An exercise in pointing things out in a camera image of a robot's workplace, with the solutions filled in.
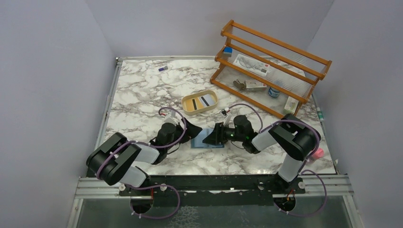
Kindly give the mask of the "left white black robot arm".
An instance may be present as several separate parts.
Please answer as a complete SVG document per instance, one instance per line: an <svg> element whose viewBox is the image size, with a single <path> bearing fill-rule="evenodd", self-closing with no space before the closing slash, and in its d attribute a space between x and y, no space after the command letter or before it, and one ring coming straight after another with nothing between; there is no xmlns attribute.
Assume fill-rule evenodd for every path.
<svg viewBox="0 0 403 228"><path fill-rule="evenodd" d="M148 174L133 163L159 164L173 146L194 139L202 131L187 119L182 122L184 126L163 123L157 136L148 143L130 141L123 134L115 133L89 155L86 166L108 185L129 184L136 194L144 195L149 190Z"/></svg>

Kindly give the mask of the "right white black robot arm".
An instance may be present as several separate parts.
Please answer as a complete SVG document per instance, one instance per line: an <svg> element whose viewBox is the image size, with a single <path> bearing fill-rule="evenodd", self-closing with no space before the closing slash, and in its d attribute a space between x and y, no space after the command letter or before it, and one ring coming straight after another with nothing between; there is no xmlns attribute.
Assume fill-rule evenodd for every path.
<svg viewBox="0 0 403 228"><path fill-rule="evenodd" d="M254 131L245 115L233 119L234 127L216 123L213 131L203 139L204 144L223 145L228 141L241 142L243 148L257 154L268 147L279 144L286 152L286 157L277 172L274 187L280 193L293 188L293 181L298 176L306 159L319 148L319 132L291 114L283 116L260 133Z"/></svg>

